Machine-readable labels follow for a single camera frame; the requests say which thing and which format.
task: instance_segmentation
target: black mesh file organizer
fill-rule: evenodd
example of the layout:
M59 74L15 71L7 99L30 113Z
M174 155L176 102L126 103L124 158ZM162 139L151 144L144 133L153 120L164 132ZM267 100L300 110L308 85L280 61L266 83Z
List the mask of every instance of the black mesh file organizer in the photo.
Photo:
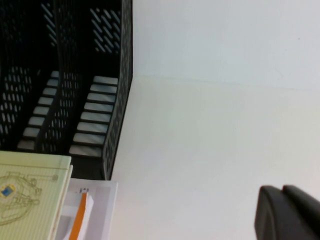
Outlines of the black mesh file organizer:
M110 179L132 81L132 0L0 0L0 148Z

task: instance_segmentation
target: white backdrop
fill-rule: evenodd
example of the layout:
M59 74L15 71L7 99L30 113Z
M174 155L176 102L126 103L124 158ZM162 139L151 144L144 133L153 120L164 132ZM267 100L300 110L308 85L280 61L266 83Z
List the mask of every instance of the white backdrop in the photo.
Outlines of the white backdrop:
M318 0L133 0L134 75L320 90Z

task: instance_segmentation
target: printed illustration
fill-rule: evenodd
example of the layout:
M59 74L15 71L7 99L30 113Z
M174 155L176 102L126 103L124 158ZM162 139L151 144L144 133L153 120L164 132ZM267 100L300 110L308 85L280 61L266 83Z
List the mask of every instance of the printed illustration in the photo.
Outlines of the printed illustration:
M22 219L41 201L38 181L56 182L58 175L25 175L7 172L0 176L0 226Z

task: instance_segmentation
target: white desk surface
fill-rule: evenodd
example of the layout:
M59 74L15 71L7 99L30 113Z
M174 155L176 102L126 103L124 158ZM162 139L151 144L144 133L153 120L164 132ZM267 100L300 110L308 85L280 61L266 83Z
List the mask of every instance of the white desk surface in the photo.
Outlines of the white desk surface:
M254 240L261 185L320 199L320 94L134 77L111 240Z

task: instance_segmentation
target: pale green notebook cover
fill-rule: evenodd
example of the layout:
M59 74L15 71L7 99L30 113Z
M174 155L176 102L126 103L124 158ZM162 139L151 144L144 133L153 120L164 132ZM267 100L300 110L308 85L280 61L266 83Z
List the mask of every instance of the pale green notebook cover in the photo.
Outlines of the pale green notebook cover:
M0 240L52 238L70 162L69 156L0 151Z

